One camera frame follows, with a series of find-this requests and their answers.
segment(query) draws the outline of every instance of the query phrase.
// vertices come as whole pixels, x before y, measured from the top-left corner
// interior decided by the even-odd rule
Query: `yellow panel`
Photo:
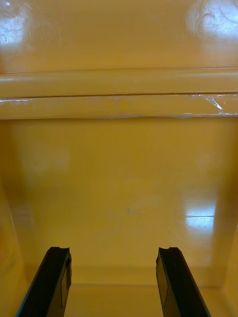
[[[235,316],[238,316],[238,230],[227,267],[224,292]]]
[[[0,184],[0,311],[15,316],[28,289],[22,256],[2,184]]]
[[[234,68],[133,69],[0,75],[1,98],[237,92]]]
[[[211,316],[232,317],[218,288],[201,289]],[[65,317],[163,317],[158,288],[155,286],[72,285]]]
[[[238,65],[233,0],[2,0],[1,72]]]
[[[73,283],[155,285],[178,246],[220,286],[238,223],[235,118],[0,123],[2,176],[28,278],[70,246]]]
[[[237,116],[238,94],[5,99],[1,119]]]

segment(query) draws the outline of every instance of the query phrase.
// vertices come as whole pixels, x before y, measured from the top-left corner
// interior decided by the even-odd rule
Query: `horizontal ledge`
[[[237,91],[237,67],[85,70],[0,75],[0,98]]]
[[[238,116],[238,95],[142,95],[0,100],[0,119]]]

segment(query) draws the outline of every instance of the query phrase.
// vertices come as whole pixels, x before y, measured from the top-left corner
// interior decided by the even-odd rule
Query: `glossy yellow surface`
[[[238,316],[238,230],[228,262],[224,291],[235,316]]]
[[[233,317],[218,288],[200,289],[212,317]],[[157,286],[71,287],[65,317],[163,317]]]
[[[0,311],[15,316],[28,290],[23,260],[9,206],[0,184]]]
[[[70,246],[76,289],[155,292],[158,247],[177,246],[198,286],[211,289],[206,301],[229,316],[219,298],[238,223],[237,137],[236,118],[2,121],[1,177],[28,283],[57,245]],[[87,303],[101,291],[88,292],[91,316]],[[108,302],[107,292],[102,301],[113,305],[120,288]],[[152,301],[159,310],[149,293],[144,309]],[[73,287],[68,316],[81,309],[77,296]],[[127,291],[120,296],[126,306]]]
[[[238,315],[237,18],[237,0],[0,1],[5,316],[53,245],[66,317],[161,316],[159,246]]]
[[[1,72],[238,65],[236,0],[2,0]]]
[[[238,94],[5,99],[1,119],[237,116]]]

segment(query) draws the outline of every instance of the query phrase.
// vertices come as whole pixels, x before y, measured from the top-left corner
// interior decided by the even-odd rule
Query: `container wall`
[[[179,247],[199,287],[222,285],[237,213],[236,118],[0,123],[2,177],[28,281],[50,246],[72,281],[156,285]]]
[[[0,184],[0,311],[15,316],[28,289],[19,244]]]
[[[234,315],[238,316],[238,231],[229,258],[224,292]]]
[[[2,0],[0,72],[237,66],[235,0]]]

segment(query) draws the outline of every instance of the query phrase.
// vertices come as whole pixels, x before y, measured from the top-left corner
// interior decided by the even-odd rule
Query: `yellow plastic container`
[[[235,1],[0,2],[0,311],[70,247],[65,317],[162,316],[158,247],[238,316]]]

